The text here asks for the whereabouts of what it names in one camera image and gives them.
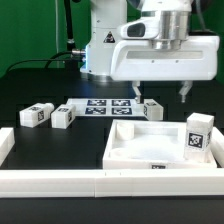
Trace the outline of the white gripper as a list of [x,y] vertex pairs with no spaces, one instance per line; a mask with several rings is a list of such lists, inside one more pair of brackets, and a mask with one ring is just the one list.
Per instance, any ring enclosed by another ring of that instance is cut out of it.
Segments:
[[154,50],[147,40],[123,40],[114,49],[110,76],[132,81],[137,104],[142,103],[140,81],[183,81],[179,94],[185,102],[192,81],[216,76],[219,42],[218,36],[190,36],[178,50]]

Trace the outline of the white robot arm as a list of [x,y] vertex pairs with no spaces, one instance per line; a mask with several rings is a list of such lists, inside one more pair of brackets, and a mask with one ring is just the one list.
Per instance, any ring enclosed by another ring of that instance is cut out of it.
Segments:
[[220,38],[189,31],[200,0],[90,0],[91,40],[84,77],[105,82],[180,81],[186,96],[196,80],[217,74]]

